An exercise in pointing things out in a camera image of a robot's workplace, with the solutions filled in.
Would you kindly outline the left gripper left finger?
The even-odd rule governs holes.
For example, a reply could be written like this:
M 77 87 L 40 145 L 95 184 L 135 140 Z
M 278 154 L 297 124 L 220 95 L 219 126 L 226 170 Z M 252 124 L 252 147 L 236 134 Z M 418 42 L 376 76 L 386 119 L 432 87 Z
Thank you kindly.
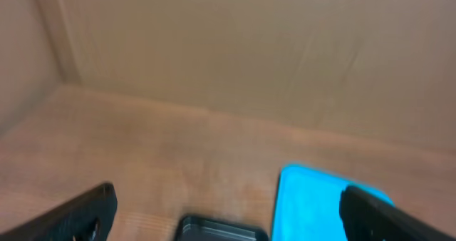
M 1 241 L 104 241 L 110 234 L 117 208 L 115 188 L 104 182 L 1 233 Z

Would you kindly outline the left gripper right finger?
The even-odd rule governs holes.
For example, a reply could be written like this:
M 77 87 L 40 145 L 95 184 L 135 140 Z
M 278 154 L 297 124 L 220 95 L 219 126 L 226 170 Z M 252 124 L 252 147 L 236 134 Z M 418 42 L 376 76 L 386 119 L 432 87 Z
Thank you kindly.
M 455 241 L 353 185 L 341 193 L 339 215 L 348 241 Z

